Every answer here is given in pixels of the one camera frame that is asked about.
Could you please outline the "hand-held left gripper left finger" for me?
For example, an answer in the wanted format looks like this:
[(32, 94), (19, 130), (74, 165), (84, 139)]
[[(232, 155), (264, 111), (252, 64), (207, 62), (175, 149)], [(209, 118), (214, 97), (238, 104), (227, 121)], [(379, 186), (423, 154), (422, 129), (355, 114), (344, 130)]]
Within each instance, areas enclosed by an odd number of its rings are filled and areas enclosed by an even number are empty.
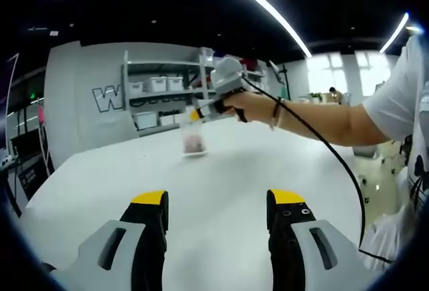
[(168, 211), (165, 190), (136, 196), (120, 219), (80, 244), (69, 267), (51, 268), (51, 277), (63, 290), (161, 290)]

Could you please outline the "person's right hand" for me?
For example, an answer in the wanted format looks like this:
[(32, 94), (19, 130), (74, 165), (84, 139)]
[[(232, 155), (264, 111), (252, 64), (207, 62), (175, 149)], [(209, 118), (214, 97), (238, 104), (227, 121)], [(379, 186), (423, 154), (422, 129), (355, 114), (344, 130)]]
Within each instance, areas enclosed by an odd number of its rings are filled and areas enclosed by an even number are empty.
[(241, 92), (224, 99), (227, 113), (234, 115), (236, 109), (242, 109), (248, 122), (258, 121), (269, 125), (273, 118), (275, 101), (264, 95)]

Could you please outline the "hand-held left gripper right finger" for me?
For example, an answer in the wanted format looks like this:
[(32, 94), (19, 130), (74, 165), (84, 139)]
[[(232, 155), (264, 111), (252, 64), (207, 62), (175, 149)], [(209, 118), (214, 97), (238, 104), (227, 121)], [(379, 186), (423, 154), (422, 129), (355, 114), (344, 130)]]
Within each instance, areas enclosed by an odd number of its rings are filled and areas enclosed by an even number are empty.
[(356, 247), (328, 221), (316, 220), (303, 197), (269, 189), (266, 205), (273, 290), (364, 289)]

